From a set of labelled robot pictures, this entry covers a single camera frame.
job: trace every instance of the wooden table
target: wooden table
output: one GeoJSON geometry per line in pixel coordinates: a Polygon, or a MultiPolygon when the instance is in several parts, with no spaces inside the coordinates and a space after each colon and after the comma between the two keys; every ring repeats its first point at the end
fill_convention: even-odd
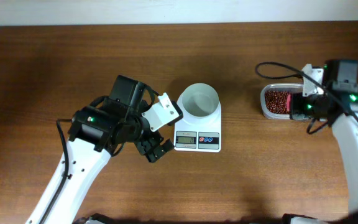
{"type": "Polygon", "coordinates": [[[0,27],[0,223],[24,223],[48,184],[62,154],[55,120],[107,95],[118,74],[171,99],[192,83],[213,86],[222,151],[172,151],[149,164],[128,144],[77,217],[343,217],[347,185],[331,130],[309,136],[307,123],[265,119],[260,91],[272,82],[254,73],[263,61],[302,68],[331,58],[358,59],[358,22],[0,27]]]}

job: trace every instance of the robotic arm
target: robotic arm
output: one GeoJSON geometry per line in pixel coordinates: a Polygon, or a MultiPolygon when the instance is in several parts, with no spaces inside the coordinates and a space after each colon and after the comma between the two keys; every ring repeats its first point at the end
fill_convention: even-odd
{"type": "MultiPolygon", "coordinates": [[[[256,68],[256,72],[264,77],[258,71],[260,65],[284,67],[303,78],[303,92],[292,93],[287,99],[290,118],[311,119],[306,130],[308,134],[314,134],[325,126],[332,127],[346,173],[349,213],[358,214],[358,61],[331,60],[324,69],[306,65],[302,71],[280,63],[264,62],[256,68]],[[316,120],[325,123],[311,131],[316,120]]],[[[352,216],[351,221],[358,223],[358,215],[352,216]]],[[[304,217],[292,217],[287,222],[321,223],[304,217]]]]}
{"type": "Polygon", "coordinates": [[[133,142],[149,162],[172,150],[171,140],[163,143],[158,129],[176,123],[183,113],[166,93],[153,105],[154,95],[158,94],[146,84],[119,75],[109,96],[74,114],[67,143],[58,123],[63,155],[26,223],[72,223],[96,176],[126,142],[133,142]],[[146,91],[150,105],[142,99],[146,91]]]}

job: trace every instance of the black cable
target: black cable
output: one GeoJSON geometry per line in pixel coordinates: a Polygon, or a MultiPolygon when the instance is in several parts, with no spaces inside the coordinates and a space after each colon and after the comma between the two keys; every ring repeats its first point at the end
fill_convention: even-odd
{"type": "Polygon", "coordinates": [[[316,80],[312,79],[310,76],[308,76],[301,70],[291,67],[289,65],[278,63],[278,62],[262,62],[262,63],[259,63],[255,67],[255,72],[256,72],[256,74],[258,74],[259,76],[264,77],[264,78],[266,78],[267,76],[260,74],[258,71],[258,69],[261,65],[275,65],[278,67],[286,68],[288,70],[291,70],[291,71],[296,72],[297,74],[301,75],[303,78],[309,80],[311,83],[315,84],[317,87],[320,87],[325,92],[325,94],[327,94],[331,99],[333,99],[342,108],[342,110],[344,110],[345,113],[353,116],[353,118],[356,120],[356,122],[358,124],[358,116],[356,115],[356,113],[354,111],[351,110],[350,106],[349,107],[345,106],[345,104],[337,96],[335,96],[333,93],[331,93],[331,91],[329,91],[325,86],[318,83],[316,80]]]}
{"type": "Polygon", "coordinates": [[[293,74],[293,75],[285,75],[285,76],[281,76],[281,77],[268,77],[266,75],[263,75],[259,72],[259,67],[262,66],[262,65],[273,65],[271,63],[276,63],[276,62],[262,62],[262,63],[259,63],[255,66],[255,73],[262,77],[262,78],[266,78],[266,79],[284,79],[284,78],[302,78],[301,75],[299,75],[299,73],[296,73],[296,74],[293,74]]]}
{"type": "Polygon", "coordinates": [[[125,146],[125,143],[122,143],[120,148],[117,150],[117,152],[113,153],[111,157],[118,156],[118,154],[122,151],[124,146],[125,146]]]}
{"type": "Polygon", "coordinates": [[[157,93],[157,91],[153,90],[153,93],[156,94],[157,96],[160,96],[159,93],[157,93]]]}
{"type": "Polygon", "coordinates": [[[306,133],[308,133],[308,134],[317,133],[318,131],[320,131],[320,130],[322,130],[323,128],[325,128],[325,127],[327,126],[327,124],[328,124],[328,121],[327,121],[327,122],[323,123],[322,125],[320,125],[318,128],[316,128],[316,129],[310,131],[310,129],[313,127],[313,125],[314,125],[314,123],[316,122],[316,120],[317,120],[316,118],[313,118],[313,119],[310,121],[309,126],[308,126],[308,128],[306,129],[306,133]]]}
{"type": "Polygon", "coordinates": [[[45,222],[45,220],[47,219],[49,212],[51,211],[53,205],[55,204],[56,199],[59,197],[59,194],[62,191],[62,188],[65,185],[66,179],[68,177],[68,164],[69,164],[68,151],[67,151],[65,135],[63,134],[62,127],[60,126],[60,122],[71,122],[71,119],[57,119],[56,120],[57,130],[59,132],[60,140],[62,140],[62,145],[63,145],[63,154],[65,157],[65,170],[62,175],[62,180],[60,181],[60,184],[59,184],[55,194],[53,195],[44,215],[41,218],[40,224],[43,224],[45,222]]]}

